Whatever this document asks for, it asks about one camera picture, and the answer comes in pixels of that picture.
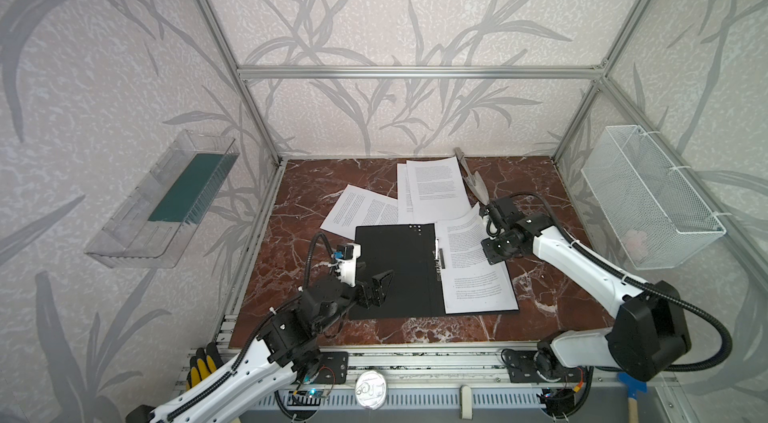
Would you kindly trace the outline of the printed paper sheet top stack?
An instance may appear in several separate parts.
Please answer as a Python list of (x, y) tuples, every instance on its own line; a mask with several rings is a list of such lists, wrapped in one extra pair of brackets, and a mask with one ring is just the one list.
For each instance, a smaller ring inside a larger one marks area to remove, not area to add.
[(479, 215), (478, 204), (461, 218), (440, 221), (437, 230), (445, 261), (441, 280), (446, 270), (475, 270), (486, 265), (494, 266), (488, 263), (481, 247), (481, 242), (487, 234)]

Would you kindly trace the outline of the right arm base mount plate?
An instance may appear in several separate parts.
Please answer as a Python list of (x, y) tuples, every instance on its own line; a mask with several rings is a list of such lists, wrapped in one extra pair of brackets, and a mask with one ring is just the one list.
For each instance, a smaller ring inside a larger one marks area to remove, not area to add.
[(543, 350), (501, 351), (501, 361), (511, 383), (576, 384), (583, 380), (578, 368), (563, 366), (550, 352)]

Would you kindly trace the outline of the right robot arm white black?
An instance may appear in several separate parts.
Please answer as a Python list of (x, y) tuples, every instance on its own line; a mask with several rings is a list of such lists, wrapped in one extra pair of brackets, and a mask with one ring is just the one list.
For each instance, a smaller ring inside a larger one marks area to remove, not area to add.
[(510, 197), (481, 207), (489, 263), (534, 256), (558, 269), (611, 316), (610, 327), (567, 330), (537, 345), (535, 365), (549, 377), (563, 368), (604, 367), (647, 382), (691, 349), (684, 311), (674, 304), (677, 290), (631, 275), (604, 260), (562, 228), (549, 213), (523, 214)]

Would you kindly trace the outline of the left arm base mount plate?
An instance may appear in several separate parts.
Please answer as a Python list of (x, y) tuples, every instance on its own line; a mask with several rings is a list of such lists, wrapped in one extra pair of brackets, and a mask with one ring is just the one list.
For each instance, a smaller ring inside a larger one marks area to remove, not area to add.
[(339, 385), (347, 381), (349, 369), (349, 353), (346, 351), (322, 352), (315, 372), (312, 374), (312, 385)]

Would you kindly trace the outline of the black folder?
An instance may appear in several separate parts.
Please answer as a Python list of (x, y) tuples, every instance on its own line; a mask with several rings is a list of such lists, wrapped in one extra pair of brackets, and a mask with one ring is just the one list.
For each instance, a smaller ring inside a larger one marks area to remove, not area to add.
[(429, 318), (453, 315), (444, 309), (441, 271), (435, 265), (433, 224), (361, 226), (355, 242), (361, 246), (364, 280), (393, 270), (386, 300), (380, 307), (351, 311), (353, 320), (388, 318)]

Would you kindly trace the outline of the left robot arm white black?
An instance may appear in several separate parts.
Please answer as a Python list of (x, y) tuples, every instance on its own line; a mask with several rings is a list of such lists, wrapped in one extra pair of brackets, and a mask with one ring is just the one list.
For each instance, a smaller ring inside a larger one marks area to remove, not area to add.
[(140, 405), (127, 422), (230, 422), (262, 397), (296, 381), (312, 380), (322, 367), (317, 339), (353, 307), (380, 306), (392, 270), (349, 285), (325, 275), (276, 309), (251, 333), (242, 350), (208, 378), (171, 401)]

